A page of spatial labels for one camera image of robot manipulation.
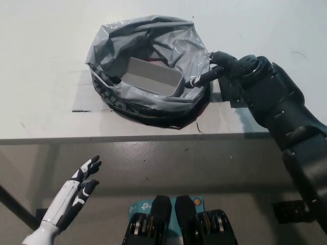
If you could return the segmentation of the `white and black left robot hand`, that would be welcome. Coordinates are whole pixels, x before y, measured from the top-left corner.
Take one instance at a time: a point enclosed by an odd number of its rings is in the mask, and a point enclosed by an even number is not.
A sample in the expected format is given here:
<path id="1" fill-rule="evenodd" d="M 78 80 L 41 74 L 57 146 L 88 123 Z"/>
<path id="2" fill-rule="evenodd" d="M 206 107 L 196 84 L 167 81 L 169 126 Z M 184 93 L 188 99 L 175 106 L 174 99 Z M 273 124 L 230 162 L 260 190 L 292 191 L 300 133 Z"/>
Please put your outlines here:
<path id="1" fill-rule="evenodd" d="M 42 223 L 49 223 L 65 230 L 80 212 L 87 199 L 99 184 L 97 180 L 87 178 L 99 171 L 102 162 L 96 155 L 87 160 L 61 187 L 42 218 Z"/>

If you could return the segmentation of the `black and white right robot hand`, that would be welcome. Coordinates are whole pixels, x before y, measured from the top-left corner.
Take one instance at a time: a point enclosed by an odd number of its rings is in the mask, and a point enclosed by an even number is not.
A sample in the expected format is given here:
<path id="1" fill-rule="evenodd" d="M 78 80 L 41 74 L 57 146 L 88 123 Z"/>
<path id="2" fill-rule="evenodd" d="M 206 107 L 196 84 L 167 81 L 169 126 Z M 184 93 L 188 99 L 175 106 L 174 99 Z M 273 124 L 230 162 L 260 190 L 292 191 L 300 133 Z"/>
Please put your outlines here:
<path id="1" fill-rule="evenodd" d="M 214 64 L 215 66 L 208 72 L 187 81 L 185 83 L 186 88 L 202 87 L 223 75 L 230 75 L 232 66 L 238 61 L 234 56 L 221 51 L 209 53 L 209 58 L 210 65 Z"/>

